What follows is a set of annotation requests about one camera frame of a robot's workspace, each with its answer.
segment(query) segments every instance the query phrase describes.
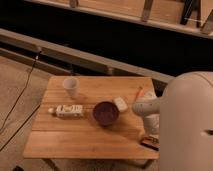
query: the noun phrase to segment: cup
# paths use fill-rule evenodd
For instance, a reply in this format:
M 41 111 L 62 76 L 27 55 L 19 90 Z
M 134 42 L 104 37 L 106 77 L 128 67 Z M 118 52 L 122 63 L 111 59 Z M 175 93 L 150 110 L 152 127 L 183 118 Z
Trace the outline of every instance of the cup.
M 143 124 L 146 134 L 159 134 L 159 114 L 144 117 Z
M 75 77 L 68 77 L 63 81 L 63 87 L 71 98 L 76 98 L 78 94 L 79 81 Z

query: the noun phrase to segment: floor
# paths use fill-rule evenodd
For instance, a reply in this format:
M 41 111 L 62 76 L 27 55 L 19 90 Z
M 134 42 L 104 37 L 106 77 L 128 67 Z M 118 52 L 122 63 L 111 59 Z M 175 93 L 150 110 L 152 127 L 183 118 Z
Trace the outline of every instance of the floor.
M 0 55 L 0 127 L 4 118 L 23 89 L 30 67 Z M 39 105 L 51 74 L 34 69 L 29 85 L 11 113 L 6 128 L 0 133 L 0 149 L 21 127 Z M 51 171 L 41 159 L 24 159 L 22 152 L 35 114 L 18 131 L 16 136 L 0 151 L 0 170 L 12 171 L 20 166 L 25 171 Z M 62 171 L 141 171 L 145 161 L 132 160 L 53 160 Z M 158 170 L 155 161 L 147 171 Z

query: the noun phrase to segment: white robot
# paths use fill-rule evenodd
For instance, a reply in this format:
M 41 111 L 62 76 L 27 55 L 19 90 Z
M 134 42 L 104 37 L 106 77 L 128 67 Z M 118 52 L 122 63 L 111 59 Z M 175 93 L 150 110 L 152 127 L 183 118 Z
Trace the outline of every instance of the white robot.
M 157 99 L 138 99 L 142 118 L 160 114 L 160 171 L 213 170 L 213 73 L 183 74 Z

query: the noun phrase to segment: bowl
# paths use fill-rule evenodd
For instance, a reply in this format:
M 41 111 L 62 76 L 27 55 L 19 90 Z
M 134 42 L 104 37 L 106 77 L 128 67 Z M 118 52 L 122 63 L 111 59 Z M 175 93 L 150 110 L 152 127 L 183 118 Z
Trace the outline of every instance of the bowl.
M 102 126 L 108 126 L 115 123 L 119 117 L 119 111 L 112 102 L 100 102 L 93 109 L 95 120 Z

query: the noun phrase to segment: cable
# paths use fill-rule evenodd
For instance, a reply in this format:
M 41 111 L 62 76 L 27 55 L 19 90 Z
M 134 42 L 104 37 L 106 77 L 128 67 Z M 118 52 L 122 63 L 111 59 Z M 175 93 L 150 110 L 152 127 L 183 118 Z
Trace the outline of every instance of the cable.
M 7 142 L 0 148 L 0 152 L 4 150 L 4 148 L 10 143 L 10 141 L 16 136 L 16 134 L 23 128 L 23 126 L 28 122 L 28 120 L 34 115 L 34 113 L 39 109 L 40 105 L 38 105 L 33 112 L 28 116 L 28 118 L 24 121 L 24 123 L 16 130 L 16 132 L 7 140 Z
M 2 124 L 2 126 L 1 126 L 1 128 L 0 128 L 0 134 L 1 134 L 1 133 L 3 132 L 3 130 L 4 130 L 4 126 L 5 126 L 6 122 L 7 122 L 7 119 L 9 118 L 9 116 L 10 116 L 11 113 L 12 113 L 12 111 L 13 111 L 14 108 L 16 107 L 16 105 L 17 105 L 19 99 L 21 98 L 22 94 L 23 94 L 24 91 L 26 90 L 26 88 L 27 88 L 27 86 L 28 86 L 28 83 L 29 83 L 29 80 L 30 80 L 30 76 L 31 76 L 31 74 L 32 74 L 32 72 L 33 72 L 33 69 L 35 68 L 36 62 L 37 62 L 37 60 L 38 60 L 40 54 L 41 54 L 41 51 L 38 52 L 38 54 L 37 54 L 36 57 L 35 57 L 35 60 L 34 60 L 34 62 L 33 62 L 33 65 L 32 65 L 32 67 L 31 67 L 31 69 L 30 69 L 30 72 L 28 73 L 27 81 L 26 81 L 26 84 L 25 84 L 24 88 L 22 89 L 21 93 L 19 94 L 18 98 L 16 99 L 15 103 L 13 104 L 12 108 L 10 109 L 10 111 L 8 112 L 8 114 L 6 115 L 6 118 L 4 119 L 4 122 L 3 122 L 3 124 Z

